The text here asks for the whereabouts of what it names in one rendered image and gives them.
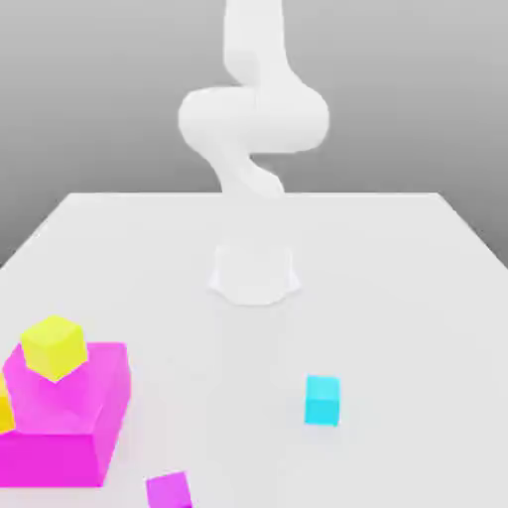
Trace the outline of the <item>small cyan cube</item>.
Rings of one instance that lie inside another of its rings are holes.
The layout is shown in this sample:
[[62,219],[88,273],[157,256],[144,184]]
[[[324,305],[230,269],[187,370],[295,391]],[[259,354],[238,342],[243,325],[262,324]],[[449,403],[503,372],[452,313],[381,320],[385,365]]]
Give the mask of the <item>small cyan cube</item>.
[[340,380],[334,376],[308,375],[305,423],[337,427],[340,422]]

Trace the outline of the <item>small yellow cube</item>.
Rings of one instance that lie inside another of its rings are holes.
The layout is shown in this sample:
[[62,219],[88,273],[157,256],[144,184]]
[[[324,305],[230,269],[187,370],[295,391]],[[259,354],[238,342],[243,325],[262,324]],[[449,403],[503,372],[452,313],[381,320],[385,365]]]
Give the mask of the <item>small yellow cube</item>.
[[27,367],[57,383],[87,361],[82,327],[59,316],[49,316],[21,335]]

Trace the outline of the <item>small purple cube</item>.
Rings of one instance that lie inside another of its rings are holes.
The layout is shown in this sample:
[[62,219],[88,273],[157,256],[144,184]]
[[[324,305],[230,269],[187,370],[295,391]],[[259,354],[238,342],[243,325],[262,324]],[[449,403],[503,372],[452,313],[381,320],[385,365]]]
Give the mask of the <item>small purple cube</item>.
[[146,491],[149,508],[193,508],[183,471],[147,479]]

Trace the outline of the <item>small orange cube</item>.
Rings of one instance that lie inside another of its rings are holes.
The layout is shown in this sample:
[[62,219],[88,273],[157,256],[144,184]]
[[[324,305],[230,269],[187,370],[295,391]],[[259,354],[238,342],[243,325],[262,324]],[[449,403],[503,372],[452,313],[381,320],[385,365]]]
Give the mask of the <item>small orange cube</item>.
[[9,391],[4,374],[0,371],[0,434],[12,432],[15,428],[15,417]]

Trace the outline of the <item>large magenta box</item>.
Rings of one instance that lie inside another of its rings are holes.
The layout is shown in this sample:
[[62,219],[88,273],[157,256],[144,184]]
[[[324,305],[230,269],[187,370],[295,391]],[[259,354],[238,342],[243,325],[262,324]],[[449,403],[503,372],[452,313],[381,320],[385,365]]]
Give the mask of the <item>large magenta box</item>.
[[16,427],[0,433],[0,487],[100,487],[131,397],[127,347],[92,342],[57,383],[16,346],[3,366]]

